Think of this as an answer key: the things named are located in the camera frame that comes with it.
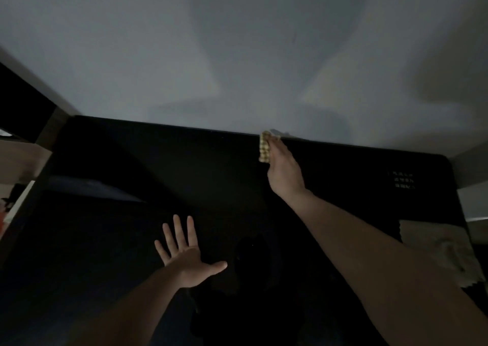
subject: beige cloth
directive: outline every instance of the beige cloth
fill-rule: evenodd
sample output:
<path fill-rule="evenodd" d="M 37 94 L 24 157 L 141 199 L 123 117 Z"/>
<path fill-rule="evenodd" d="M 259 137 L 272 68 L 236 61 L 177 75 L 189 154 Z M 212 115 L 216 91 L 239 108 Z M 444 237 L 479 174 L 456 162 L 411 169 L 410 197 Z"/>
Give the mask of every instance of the beige cloth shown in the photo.
<path fill-rule="evenodd" d="M 460 287 L 469 287 L 485 276 L 474 256 L 466 229 L 450 224 L 400 220 L 402 242 L 428 254 L 447 270 Z"/>

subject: forearm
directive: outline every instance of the forearm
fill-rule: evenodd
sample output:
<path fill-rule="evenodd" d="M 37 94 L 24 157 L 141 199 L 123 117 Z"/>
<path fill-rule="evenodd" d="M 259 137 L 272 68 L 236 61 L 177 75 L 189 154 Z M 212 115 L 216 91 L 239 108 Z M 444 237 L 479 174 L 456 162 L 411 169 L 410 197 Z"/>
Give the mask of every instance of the forearm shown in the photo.
<path fill-rule="evenodd" d="M 484 315 L 428 259 L 308 191 L 285 201 L 390 345 L 478 344 L 488 337 Z"/>
<path fill-rule="evenodd" d="M 178 288 L 177 275 L 166 268 L 157 270 L 113 307 L 74 332 L 68 345 L 148 344 Z"/>

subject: person's left arm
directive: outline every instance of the person's left arm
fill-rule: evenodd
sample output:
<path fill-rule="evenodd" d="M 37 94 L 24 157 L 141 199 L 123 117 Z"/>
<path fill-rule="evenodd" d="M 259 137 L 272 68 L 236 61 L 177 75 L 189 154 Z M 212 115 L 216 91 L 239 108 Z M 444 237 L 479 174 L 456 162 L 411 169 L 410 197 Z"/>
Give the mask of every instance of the person's left arm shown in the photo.
<path fill-rule="evenodd" d="M 158 240 L 154 242 L 164 268 L 156 270 L 106 312 L 74 330 L 68 346 L 147 345 L 178 289 L 199 285 L 227 267 L 226 262 L 202 263 L 192 217 L 187 219 L 188 243 L 178 215 L 173 221 L 176 242 L 168 224 L 162 225 L 169 253 Z"/>

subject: pinky finger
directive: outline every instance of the pinky finger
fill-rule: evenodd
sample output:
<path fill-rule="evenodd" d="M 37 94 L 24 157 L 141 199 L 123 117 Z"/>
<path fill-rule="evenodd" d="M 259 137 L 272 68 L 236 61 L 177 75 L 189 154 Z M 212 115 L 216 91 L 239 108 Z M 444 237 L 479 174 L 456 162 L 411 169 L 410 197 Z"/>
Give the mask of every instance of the pinky finger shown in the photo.
<path fill-rule="evenodd" d="M 164 263 L 164 266 L 168 265 L 168 262 L 171 260 L 171 257 L 169 257 L 166 250 L 162 247 L 161 242 L 159 242 L 158 240 L 155 240 L 154 246 L 156 247 L 156 251 L 159 253 L 159 256 L 161 257 L 161 260 Z"/>

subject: hand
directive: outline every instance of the hand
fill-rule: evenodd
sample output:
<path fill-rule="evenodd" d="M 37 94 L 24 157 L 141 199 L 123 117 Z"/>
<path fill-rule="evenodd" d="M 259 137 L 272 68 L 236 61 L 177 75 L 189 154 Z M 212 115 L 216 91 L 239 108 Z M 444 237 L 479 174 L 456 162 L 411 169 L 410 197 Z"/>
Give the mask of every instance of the hand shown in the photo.
<path fill-rule="evenodd" d="M 188 244 L 186 243 L 185 234 L 181 228 L 180 217 L 173 216 L 175 225 L 176 245 L 169 225 L 164 223 L 162 231 L 168 244 L 170 255 L 162 248 L 161 242 L 154 241 L 156 250 L 164 263 L 165 270 L 169 270 L 177 276 L 178 285 L 181 288 L 189 288 L 199 285 L 211 275 L 215 275 L 223 271 L 227 267 L 225 261 L 209 265 L 202 263 L 200 260 L 200 249 L 198 248 L 197 233 L 193 218 L 188 216 L 186 219 L 186 227 L 188 231 Z"/>
<path fill-rule="evenodd" d="M 307 192 L 302 171 L 281 139 L 271 137 L 268 143 L 270 147 L 269 184 L 273 192 L 288 203 L 294 195 Z"/>

